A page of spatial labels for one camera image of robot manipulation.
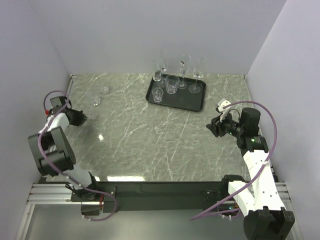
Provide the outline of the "small stemmed glass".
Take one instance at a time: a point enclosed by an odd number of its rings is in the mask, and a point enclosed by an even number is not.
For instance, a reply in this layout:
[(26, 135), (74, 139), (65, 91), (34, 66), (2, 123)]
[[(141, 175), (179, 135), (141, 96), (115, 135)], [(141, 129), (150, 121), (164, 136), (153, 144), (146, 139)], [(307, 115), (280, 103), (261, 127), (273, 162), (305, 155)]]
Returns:
[(162, 79), (162, 61), (160, 58), (153, 60), (153, 80), (159, 82)]

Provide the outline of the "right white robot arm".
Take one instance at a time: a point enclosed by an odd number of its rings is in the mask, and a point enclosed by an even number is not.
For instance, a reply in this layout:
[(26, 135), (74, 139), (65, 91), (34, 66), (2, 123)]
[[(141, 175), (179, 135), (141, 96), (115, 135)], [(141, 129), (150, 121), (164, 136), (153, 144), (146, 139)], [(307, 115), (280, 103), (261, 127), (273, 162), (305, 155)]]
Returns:
[(295, 223), (292, 211), (286, 210), (272, 173), (266, 139), (259, 134), (260, 112), (242, 109), (238, 121), (229, 108), (218, 107), (219, 116), (206, 127), (215, 137), (229, 134), (236, 143), (249, 170), (251, 181), (231, 180), (220, 187), (226, 200), (235, 200), (244, 216), (243, 228), (249, 240), (284, 240)]

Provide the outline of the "champagne flute with dark mark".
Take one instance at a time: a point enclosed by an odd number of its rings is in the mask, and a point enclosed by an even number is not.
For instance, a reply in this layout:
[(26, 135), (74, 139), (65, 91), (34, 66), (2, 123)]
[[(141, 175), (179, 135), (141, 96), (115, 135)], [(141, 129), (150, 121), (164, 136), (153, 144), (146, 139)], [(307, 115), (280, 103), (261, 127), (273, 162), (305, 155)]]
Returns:
[(185, 75), (190, 69), (190, 63), (191, 63), (191, 57), (187, 54), (184, 54), (180, 58), (180, 72), (181, 72), (181, 78), (178, 83), (178, 88), (183, 90), (187, 87), (187, 84), (185, 83)]

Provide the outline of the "clear flute glass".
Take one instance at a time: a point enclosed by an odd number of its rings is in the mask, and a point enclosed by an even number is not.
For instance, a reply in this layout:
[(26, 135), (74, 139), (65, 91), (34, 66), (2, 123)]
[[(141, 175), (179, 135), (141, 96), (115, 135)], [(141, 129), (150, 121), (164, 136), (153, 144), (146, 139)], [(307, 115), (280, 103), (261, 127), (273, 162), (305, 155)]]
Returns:
[(198, 85), (198, 81), (200, 81), (204, 76), (205, 63), (206, 63), (206, 58), (203, 56), (201, 56), (196, 61), (196, 64), (195, 64), (195, 67), (194, 67), (193, 73), (192, 73), (193, 77), (195, 79), (195, 82), (194, 82), (194, 84), (192, 84), (188, 87), (189, 92), (192, 94), (198, 94), (201, 91), (201, 89)]

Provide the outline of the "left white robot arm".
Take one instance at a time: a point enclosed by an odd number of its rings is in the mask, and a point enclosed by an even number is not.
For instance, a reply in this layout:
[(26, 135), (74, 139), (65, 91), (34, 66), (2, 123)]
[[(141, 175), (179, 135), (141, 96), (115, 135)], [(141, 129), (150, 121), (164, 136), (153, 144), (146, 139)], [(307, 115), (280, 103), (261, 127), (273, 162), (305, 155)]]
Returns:
[(65, 135), (71, 125), (80, 127), (87, 116), (72, 109), (66, 96), (50, 99), (51, 109), (46, 110), (46, 128), (28, 137), (28, 144), (36, 167), (42, 176), (63, 176), (65, 188), (86, 201), (96, 201), (101, 194), (93, 175), (76, 164), (76, 157)]

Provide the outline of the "clear wine glass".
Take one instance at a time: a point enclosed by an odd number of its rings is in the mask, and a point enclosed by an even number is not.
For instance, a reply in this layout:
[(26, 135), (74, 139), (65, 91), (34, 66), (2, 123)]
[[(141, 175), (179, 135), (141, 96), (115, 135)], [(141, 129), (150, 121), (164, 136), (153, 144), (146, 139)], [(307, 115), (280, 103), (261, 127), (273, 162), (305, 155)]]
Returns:
[(168, 64), (167, 64), (167, 58), (165, 56), (165, 51), (163, 49), (160, 51), (159, 60), (158, 60), (158, 69), (160, 70), (160, 81), (158, 82), (157, 85), (160, 88), (164, 88), (165, 87), (164, 73), (168, 69)]

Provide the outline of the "clear glass tumbler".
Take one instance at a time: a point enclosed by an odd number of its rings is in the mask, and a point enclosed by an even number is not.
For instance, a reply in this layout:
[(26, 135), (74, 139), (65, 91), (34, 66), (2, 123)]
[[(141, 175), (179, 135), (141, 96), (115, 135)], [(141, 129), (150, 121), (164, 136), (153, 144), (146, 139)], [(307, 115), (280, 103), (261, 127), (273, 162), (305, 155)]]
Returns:
[(178, 90), (179, 77), (176, 75), (167, 75), (165, 78), (165, 89), (170, 95), (173, 95)]

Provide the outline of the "small faceted tumbler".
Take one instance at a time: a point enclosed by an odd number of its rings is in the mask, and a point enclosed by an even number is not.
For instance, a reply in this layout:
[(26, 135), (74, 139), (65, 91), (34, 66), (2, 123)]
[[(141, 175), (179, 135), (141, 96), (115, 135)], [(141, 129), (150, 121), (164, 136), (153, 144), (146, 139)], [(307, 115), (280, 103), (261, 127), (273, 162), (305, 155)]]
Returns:
[(101, 93), (103, 94), (103, 95), (106, 95), (106, 94), (108, 94), (110, 92), (110, 89), (108, 88), (108, 87), (102, 87), (101, 88)]
[(152, 93), (152, 96), (153, 96), (153, 101), (154, 101), (155, 103), (160, 103), (160, 102), (162, 101), (164, 91), (163, 91), (161, 88), (159, 88), (159, 87), (154, 88), (154, 89), (151, 91), (151, 93)]

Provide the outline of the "faceted tumbler front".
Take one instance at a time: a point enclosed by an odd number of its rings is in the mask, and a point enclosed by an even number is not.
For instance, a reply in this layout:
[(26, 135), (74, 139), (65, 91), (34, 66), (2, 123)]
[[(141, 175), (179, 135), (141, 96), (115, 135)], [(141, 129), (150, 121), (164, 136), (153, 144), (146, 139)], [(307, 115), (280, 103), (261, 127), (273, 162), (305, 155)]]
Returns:
[(91, 100), (90, 100), (90, 105), (91, 106), (97, 106), (101, 103), (101, 97), (99, 95), (94, 95), (91, 97)]

